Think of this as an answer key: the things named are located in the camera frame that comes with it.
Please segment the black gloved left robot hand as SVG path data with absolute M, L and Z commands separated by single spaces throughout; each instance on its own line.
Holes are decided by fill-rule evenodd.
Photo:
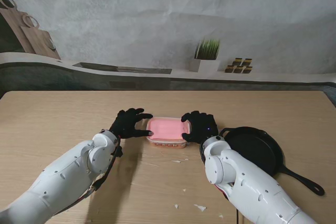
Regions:
M 109 128 L 109 131 L 116 137 L 128 139 L 132 137 L 151 136 L 153 133 L 150 130 L 138 130 L 135 125 L 145 119 L 153 118 L 152 114 L 144 113 L 143 108 L 130 108 L 121 110 Z

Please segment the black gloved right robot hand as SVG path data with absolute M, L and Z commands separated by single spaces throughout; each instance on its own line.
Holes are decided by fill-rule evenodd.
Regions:
M 189 121 L 189 133 L 183 133 L 182 138 L 189 143 L 202 144 L 207 139 L 218 135 L 218 128 L 212 114 L 193 111 L 181 117 L 182 122 Z

